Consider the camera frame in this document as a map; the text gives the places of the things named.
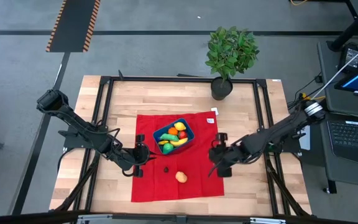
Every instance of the gray carpet floor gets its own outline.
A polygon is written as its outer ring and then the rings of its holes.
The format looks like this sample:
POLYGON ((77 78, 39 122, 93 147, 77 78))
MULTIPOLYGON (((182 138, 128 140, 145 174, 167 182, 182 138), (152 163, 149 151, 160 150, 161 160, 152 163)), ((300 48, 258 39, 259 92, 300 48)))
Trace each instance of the gray carpet floor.
MULTIPOLYGON (((51 29, 61 1, 0 0, 0 29, 51 29)), ((358 1, 353 1, 358 12, 358 1)), ((213 30, 238 26, 250 30, 344 30, 353 18, 344 3, 287 0, 104 0, 96 30, 213 30)), ((63 54, 46 53, 49 36, 0 36, 0 215, 5 215, 22 174, 41 114, 35 102, 51 88, 63 54)), ((208 36, 94 36, 89 52, 71 54, 61 91, 75 105, 83 75, 210 76, 208 36)), ((259 61, 238 77, 277 78, 287 101, 320 72, 318 41, 330 37, 257 37, 259 61)), ((306 92, 317 88, 312 83, 306 92)), ((65 123, 52 119, 24 206, 24 213, 46 212, 62 153, 57 131, 65 123)), ((311 208, 323 218, 358 222, 358 186, 338 183, 337 195, 326 186, 322 167, 303 167, 311 208)))

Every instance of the plastic fruit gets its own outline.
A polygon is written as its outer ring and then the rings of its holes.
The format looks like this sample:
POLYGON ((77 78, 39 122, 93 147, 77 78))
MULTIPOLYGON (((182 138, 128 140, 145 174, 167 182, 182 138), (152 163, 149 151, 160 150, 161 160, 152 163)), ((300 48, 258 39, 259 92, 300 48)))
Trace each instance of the plastic fruit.
POLYGON ((176 122, 174 126, 178 131, 183 131, 186 129, 186 126, 182 122, 176 122))
POLYGON ((179 137, 179 139, 187 138, 187 133, 186 133, 186 131, 179 131, 178 137, 179 137))
POLYGON ((174 127, 168 129, 168 134, 172 134, 172 135, 177 135, 178 134, 178 130, 174 127))
POLYGON ((187 138, 181 139, 179 141, 169 141, 173 146, 178 147, 187 142, 187 138))
POLYGON ((166 153, 172 151, 172 149, 173 149, 172 144, 166 143, 166 144, 164 144, 164 147, 163 147, 163 149, 162 149, 162 152, 163 152, 164 154, 166 154, 166 153))
POLYGON ((162 141, 159 141, 158 144, 163 145, 163 144, 166 144, 166 143, 168 143, 168 142, 169 142, 168 140, 162 140, 162 141))
POLYGON ((172 135, 172 134, 162 134, 160 137, 161 140, 171 140, 171 141, 177 141, 178 136, 172 135))
POLYGON ((183 172, 177 172, 177 174, 175 175, 175 178, 180 183, 186 183, 186 181, 187 181, 187 176, 183 172))

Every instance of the hazard stripe tape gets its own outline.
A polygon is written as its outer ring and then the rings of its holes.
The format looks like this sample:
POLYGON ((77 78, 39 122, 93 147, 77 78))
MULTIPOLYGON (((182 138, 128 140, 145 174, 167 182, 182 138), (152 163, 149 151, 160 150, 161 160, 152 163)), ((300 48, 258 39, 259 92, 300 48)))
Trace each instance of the hazard stripe tape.
POLYGON ((90 18, 88 30, 86 32, 85 43, 83 46, 83 52, 87 52, 90 48, 91 39, 92 39, 92 35, 93 35, 93 29, 94 29, 94 25, 96 23, 96 18, 98 16, 99 7, 100 7, 100 0, 94 0, 92 15, 90 18))
POLYGON ((50 44, 52 43, 53 37, 55 36, 56 28, 57 28, 57 25, 59 24, 59 21, 62 16, 62 12, 63 12, 65 5, 66 5, 66 0, 63 1, 62 6, 60 7, 59 14, 56 19, 56 23, 53 26, 52 33, 50 34, 50 38, 49 38, 47 49, 46 49, 47 52, 50 52, 50 44))

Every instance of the potted plant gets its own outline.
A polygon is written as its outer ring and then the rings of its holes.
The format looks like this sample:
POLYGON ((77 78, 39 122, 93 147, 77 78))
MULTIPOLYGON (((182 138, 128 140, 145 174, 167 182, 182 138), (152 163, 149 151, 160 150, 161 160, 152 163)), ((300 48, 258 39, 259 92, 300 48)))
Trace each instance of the potted plant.
POLYGON ((229 30, 219 27, 211 33, 208 48, 209 60, 205 64, 211 67, 211 74, 218 72, 221 75, 211 83, 212 97, 223 100, 233 89, 230 76, 234 77, 236 72, 244 73, 254 65, 258 46, 254 35, 246 29, 239 31, 236 27, 229 30))

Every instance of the blue basket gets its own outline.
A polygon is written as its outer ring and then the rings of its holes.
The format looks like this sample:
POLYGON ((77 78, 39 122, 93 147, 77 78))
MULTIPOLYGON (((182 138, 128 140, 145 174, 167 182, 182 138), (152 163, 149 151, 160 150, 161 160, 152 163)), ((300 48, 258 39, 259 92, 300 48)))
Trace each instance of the blue basket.
POLYGON ((187 144, 189 144, 189 142, 191 142, 193 139, 194 139, 194 132, 191 130, 189 124, 186 122, 185 119, 183 118, 180 118, 178 120, 176 120, 175 122, 172 122, 171 124, 159 129, 159 130, 156 130, 154 133, 153 133, 153 138, 155 140, 155 143, 158 145, 158 147, 160 148, 160 152, 162 154, 169 154, 169 153, 172 153, 173 151, 177 150, 177 149, 180 149, 181 147, 183 146, 186 146, 187 144), (172 127, 175 127, 174 124, 177 123, 177 122, 182 122, 185 126, 186 126, 186 133, 187 133, 187 142, 182 144, 181 146, 178 146, 178 147, 174 147, 172 151, 168 152, 168 153, 163 153, 163 146, 162 145, 159 145, 158 142, 161 141, 160 140, 160 136, 162 134, 167 134, 168 133, 168 129, 172 128, 172 127))

